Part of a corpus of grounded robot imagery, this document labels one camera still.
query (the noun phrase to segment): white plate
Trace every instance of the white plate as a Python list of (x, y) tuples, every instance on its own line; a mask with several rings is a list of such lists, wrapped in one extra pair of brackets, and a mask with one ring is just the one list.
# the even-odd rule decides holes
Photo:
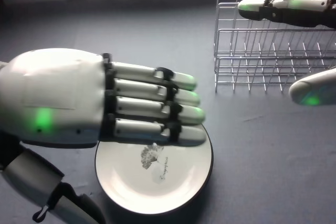
[(145, 215), (186, 204), (205, 186), (212, 166), (208, 135), (197, 147), (100, 142), (96, 152), (96, 174), (105, 193), (119, 206)]

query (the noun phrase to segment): dish rack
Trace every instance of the dish rack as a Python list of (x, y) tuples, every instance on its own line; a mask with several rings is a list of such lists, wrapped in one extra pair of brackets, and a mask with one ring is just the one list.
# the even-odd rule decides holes
[(302, 76), (336, 63), (336, 30), (302, 28), (242, 18), (241, 0), (217, 0), (214, 62), (215, 91), (220, 84), (286, 87)]

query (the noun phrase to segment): metal wire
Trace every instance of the metal wire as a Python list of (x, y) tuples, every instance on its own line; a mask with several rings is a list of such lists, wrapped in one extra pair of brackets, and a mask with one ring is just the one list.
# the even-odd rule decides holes
[(217, 0), (214, 35), (215, 91), (218, 85), (261, 85), (283, 92), (302, 76), (336, 62), (336, 30), (302, 28), (242, 18), (241, 0)]

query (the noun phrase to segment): back of robotic hand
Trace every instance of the back of robotic hand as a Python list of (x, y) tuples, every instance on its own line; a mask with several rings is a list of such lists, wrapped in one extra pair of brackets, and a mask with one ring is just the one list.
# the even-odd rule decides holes
[(336, 0), (242, 0), (238, 10), (242, 17), (251, 20), (336, 28)]
[(0, 70), (0, 129), (61, 148), (98, 141), (196, 146), (205, 119), (195, 79), (165, 68), (112, 62), (109, 54), (42, 49)]

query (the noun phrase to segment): silver metal rack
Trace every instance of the silver metal rack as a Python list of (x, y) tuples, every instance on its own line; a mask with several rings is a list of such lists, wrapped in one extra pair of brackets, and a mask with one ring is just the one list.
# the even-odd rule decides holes
[(302, 28), (268, 20), (254, 21), (238, 13), (241, 0), (217, 0), (214, 36), (215, 90), (230, 84), (270, 85), (280, 91), (303, 75), (336, 63), (336, 30)]

